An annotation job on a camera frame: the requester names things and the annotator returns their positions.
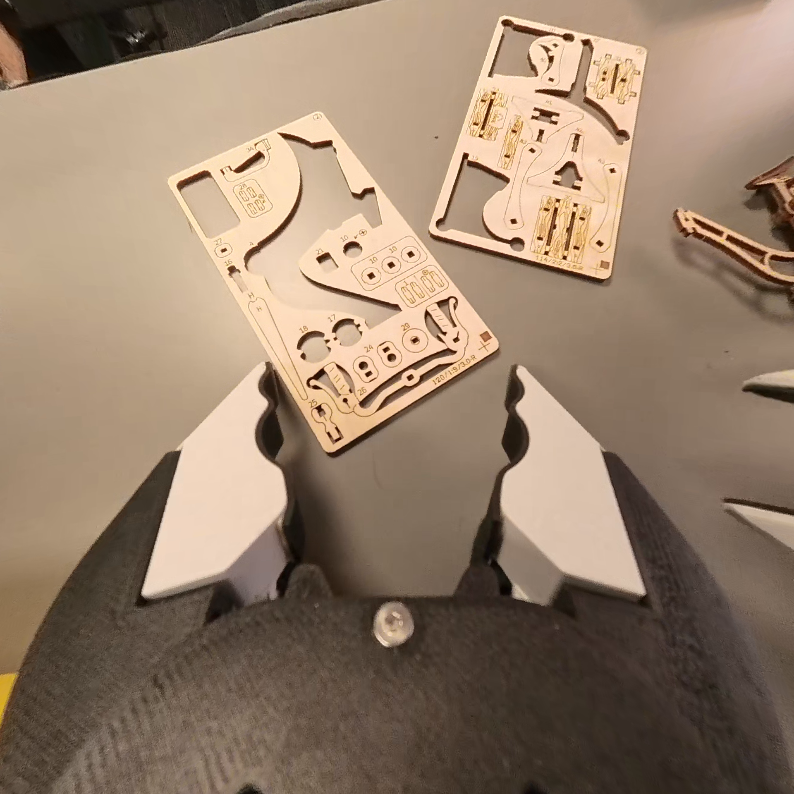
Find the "dark furniture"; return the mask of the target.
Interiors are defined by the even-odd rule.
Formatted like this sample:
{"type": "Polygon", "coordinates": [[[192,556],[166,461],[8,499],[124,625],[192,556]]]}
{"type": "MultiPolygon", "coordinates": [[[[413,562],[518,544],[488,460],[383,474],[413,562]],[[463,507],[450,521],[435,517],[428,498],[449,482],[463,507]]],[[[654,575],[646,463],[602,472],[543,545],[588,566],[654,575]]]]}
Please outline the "dark furniture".
{"type": "Polygon", "coordinates": [[[114,61],[207,30],[206,2],[1,2],[2,29],[29,57],[114,61]]]}

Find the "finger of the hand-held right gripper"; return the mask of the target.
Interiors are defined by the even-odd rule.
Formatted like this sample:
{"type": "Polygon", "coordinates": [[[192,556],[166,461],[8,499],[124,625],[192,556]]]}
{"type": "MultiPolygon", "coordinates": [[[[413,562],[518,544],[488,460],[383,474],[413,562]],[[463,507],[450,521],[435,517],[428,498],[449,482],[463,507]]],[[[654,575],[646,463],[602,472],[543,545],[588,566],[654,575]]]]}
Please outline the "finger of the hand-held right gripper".
{"type": "Polygon", "coordinates": [[[768,398],[792,398],[793,376],[793,369],[756,375],[742,384],[742,391],[768,398]]]}
{"type": "Polygon", "coordinates": [[[724,510],[738,521],[785,546],[793,546],[793,510],[751,502],[724,500],[724,510]]]}

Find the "dark brown wooden model piece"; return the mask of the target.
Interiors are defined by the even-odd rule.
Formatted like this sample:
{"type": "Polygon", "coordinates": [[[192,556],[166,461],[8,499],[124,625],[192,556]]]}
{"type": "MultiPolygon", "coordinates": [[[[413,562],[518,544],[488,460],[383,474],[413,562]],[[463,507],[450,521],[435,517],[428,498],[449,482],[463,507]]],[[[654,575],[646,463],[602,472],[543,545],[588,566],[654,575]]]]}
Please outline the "dark brown wooden model piece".
{"type": "Polygon", "coordinates": [[[773,216],[779,223],[793,218],[793,156],[753,177],[746,185],[748,191],[766,190],[772,195],[776,210],[773,216]]]}

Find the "wooden parts sheet with round holes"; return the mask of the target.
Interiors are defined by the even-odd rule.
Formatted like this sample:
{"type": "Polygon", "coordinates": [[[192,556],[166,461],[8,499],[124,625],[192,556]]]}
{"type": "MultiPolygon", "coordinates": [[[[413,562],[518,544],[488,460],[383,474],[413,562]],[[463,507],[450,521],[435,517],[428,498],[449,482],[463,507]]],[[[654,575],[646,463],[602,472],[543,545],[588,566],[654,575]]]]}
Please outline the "wooden parts sheet with round holes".
{"type": "Polygon", "coordinates": [[[499,349],[323,113],[194,164],[167,183],[325,452],[352,445],[499,349]],[[378,203],[380,224],[355,214],[325,230],[296,263],[325,293],[396,310],[375,327],[337,307],[290,305],[249,269],[299,205],[303,176],[289,141],[331,148],[352,196],[372,194],[378,203]]]}

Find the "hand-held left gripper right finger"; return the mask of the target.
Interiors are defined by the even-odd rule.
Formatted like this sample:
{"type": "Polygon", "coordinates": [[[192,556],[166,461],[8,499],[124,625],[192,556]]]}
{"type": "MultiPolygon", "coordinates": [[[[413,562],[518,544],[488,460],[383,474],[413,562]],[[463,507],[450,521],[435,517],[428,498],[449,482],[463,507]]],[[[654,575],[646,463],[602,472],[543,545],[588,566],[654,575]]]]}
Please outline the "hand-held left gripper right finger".
{"type": "Polygon", "coordinates": [[[509,595],[548,607],[572,586],[640,603],[647,590],[601,444],[520,364],[505,407],[509,462],[484,529],[509,595]]]}

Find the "wooden parts sheet with slotted blocks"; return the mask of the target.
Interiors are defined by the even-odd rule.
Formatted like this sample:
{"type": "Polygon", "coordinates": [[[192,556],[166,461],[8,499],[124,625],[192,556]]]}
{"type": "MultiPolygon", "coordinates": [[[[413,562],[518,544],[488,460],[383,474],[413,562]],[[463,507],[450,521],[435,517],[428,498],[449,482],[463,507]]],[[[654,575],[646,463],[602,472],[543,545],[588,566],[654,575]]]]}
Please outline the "wooden parts sheet with slotted blocks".
{"type": "Polygon", "coordinates": [[[612,276],[647,49],[514,15],[491,37],[429,233],[604,282],[612,276]],[[467,168],[502,186],[484,232],[448,219],[467,168]]]}

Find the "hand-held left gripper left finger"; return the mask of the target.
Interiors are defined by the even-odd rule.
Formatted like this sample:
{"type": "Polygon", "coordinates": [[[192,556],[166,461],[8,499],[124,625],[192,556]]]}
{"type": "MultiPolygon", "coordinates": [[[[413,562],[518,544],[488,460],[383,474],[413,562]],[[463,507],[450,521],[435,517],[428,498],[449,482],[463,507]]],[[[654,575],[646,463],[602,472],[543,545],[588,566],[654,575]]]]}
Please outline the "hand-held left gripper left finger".
{"type": "Polygon", "coordinates": [[[179,447],[141,595],[219,584],[249,605],[280,597],[303,553],[303,520],[276,457],[275,370],[257,364],[179,447]]]}

